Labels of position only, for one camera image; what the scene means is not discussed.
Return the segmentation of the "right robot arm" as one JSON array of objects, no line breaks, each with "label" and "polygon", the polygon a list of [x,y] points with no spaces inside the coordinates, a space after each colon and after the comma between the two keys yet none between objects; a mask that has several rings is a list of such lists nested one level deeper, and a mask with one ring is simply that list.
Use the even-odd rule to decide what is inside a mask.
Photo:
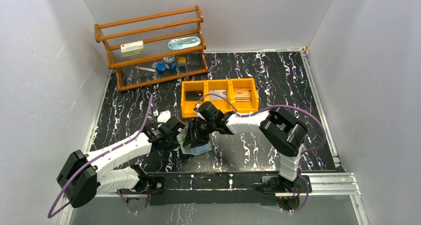
[{"label": "right robot arm", "polygon": [[189,119],[186,124],[183,151],[190,150],[192,155],[204,153],[204,146],[214,132],[222,135],[261,134],[280,153],[280,187],[293,192],[299,186],[299,159],[308,128],[282,106],[241,114],[234,111],[224,113],[211,102],[205,102],[196,111],[197,117]]}]

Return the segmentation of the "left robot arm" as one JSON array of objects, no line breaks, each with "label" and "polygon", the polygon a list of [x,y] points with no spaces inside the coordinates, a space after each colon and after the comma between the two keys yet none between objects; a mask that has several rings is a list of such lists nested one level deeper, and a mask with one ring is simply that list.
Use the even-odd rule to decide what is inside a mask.
[{"label": "left robot arm", "polygon": [[117,167],[154,150],[174,150],[180,144],[178,135],[184,123],[175,116],[166,122],[148,122],[131,136],[108,147],[89,153],[77,150],[70,154],[61,169],[57,183],[73,208],[90,202],[96,195],[128,189],[144,193],[156,181],[138,165]]}]

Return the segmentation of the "black card in bin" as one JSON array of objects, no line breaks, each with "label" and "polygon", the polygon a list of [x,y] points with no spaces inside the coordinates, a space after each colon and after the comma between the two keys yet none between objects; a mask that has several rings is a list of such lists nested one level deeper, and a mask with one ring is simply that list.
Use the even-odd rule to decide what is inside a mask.
[{"label": "black card in bin", "polygon": [[185,91],[185,100],[197,102],[202,98],[203,94],[202,90]]}]

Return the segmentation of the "silver card in bin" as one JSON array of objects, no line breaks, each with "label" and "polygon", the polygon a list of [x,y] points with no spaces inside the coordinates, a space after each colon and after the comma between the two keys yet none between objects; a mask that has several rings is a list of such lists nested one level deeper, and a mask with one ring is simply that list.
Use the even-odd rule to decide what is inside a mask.
[{"label": "silver card in bin", "polygon": [[225,100],[228,98],[227,96],[227,90],[225,89],[216,89],[216,90],[210,90],[209,91],[209,99],[211,101],[215,100]]}]

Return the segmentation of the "orange card in bin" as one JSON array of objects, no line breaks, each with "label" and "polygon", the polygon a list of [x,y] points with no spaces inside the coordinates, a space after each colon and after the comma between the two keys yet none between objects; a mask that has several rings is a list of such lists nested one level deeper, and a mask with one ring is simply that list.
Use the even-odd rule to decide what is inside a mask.
[{"label": "orange card in bin", "polygon": [[234,100],[236,102],[250,102],[252,101],[251,90],[249,88],[235,88]]}]

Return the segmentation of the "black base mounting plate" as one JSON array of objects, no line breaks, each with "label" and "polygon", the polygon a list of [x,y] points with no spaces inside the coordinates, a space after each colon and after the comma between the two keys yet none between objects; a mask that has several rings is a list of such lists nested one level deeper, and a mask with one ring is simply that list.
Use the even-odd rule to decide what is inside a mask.
[{"label": "black base mounting plate", "polygon": [[154,188],[137,193],[122,189],[130,199],[146,198],[150,206],[170,204],[258,204],[298,208],[313,189],[307,175],[294,182],[277,172],[149,172]]}]

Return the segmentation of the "yellow three-compartment bin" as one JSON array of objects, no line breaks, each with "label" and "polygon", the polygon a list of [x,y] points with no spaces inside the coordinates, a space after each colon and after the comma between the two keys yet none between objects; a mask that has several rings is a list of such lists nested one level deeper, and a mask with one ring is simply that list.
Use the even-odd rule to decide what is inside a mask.
[{"label": "yellow three-compartment bin", "polygon": [[254,113],[259,109],[259,97],[253,78],[184,81],[181,88],[181,115],[196,117],[198,104],[211,102],[223,113],[236,110]]}]

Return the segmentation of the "white tube stick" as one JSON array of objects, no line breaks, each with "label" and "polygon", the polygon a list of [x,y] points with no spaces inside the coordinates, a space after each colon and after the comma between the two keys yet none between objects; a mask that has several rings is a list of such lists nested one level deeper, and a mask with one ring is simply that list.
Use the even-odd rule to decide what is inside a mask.
[{"label": "white tube stick", "polygon": [[151,72],[151,73],[157,72],[155,69],[152,69],[152,68],[145,68],[145,67],[140,67],[140,66],[135,66],[135,68],[137,70],[141,70],[141,71],[145,71],[145,72]]}]

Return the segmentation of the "blue small cube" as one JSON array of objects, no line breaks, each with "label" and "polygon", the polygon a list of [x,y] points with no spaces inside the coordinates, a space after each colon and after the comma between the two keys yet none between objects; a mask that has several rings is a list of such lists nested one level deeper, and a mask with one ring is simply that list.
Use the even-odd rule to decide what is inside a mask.
[{"label": "blue small cube", "polygon": [[164,71],[165,71],[165,69],[166,69],[166,67],[165,67],[165,64],[163,64],[163,63],[158,63],[158,64],[155,66],[155,70],[156,70],[157,72],[159,72],[159,73],[164,72]]}]

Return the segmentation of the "yellow small box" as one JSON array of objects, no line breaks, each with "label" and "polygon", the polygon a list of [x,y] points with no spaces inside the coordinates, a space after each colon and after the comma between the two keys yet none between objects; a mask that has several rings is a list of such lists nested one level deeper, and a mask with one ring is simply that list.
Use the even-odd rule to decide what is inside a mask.
[{"label": "yellow small box", "polygon": [[185,67],[187,65],[187,59],[185,57],[179,57],[177,61],[178,67]]}]

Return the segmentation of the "wooden three-tier shelf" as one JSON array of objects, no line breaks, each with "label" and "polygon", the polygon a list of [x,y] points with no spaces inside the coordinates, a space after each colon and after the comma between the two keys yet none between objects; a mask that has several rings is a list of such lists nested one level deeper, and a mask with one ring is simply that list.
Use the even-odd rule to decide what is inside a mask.
[{"label": "wooden three-tier shelf", "polygon": [[[176,80],[183,77],[208,73],[205,60],[207,48],[201,24],[204,16],[201,8],[194,7],[135,17],[94,25],[94,38],[102,43],[106,51],[106,62],[116,76],[119,91],[127,91],[156,83]],[[195,47],[170,50],[167,46],[172,39],[197,36],[201,44]],[[144,53],[123,57],[120,45],[143,41]],[[135,66],[152,68],[163,62],[163,57],[192,57],[191,66],[178,67],[164,72],[151,73],[137,70]]]}]

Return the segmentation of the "white medicine box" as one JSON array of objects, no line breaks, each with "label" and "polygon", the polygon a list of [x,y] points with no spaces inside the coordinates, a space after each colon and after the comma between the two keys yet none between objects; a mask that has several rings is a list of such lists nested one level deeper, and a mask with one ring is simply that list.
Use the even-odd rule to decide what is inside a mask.
[{"label": "white medicine box", "polygon": [[135,41],[120,45],[121,54],[123,57],[129,57],[144,53],[143,41]]}]

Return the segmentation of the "blue oval packaged item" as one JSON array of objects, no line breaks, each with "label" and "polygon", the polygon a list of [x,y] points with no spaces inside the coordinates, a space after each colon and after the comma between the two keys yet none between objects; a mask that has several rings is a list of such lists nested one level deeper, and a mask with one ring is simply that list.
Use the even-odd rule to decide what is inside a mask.
[{"label": "blue oval packaged item", "polygon": [[195,47],[201,44],[201,39],[197,36],[190,36],[184,38],[172,39],[168,42],[167,46],[170,50],[181,50],[186,48]]}]

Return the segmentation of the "aluminium frame rail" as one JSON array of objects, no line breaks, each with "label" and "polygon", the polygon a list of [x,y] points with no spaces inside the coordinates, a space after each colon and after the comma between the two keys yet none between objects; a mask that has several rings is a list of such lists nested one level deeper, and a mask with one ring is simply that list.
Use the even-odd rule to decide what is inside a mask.
[{"label": "aluminium frame rail", "polygon": [[123,191],[66,208],[61,225],[366,225],[352,173],[153,173],[151,194]]}]

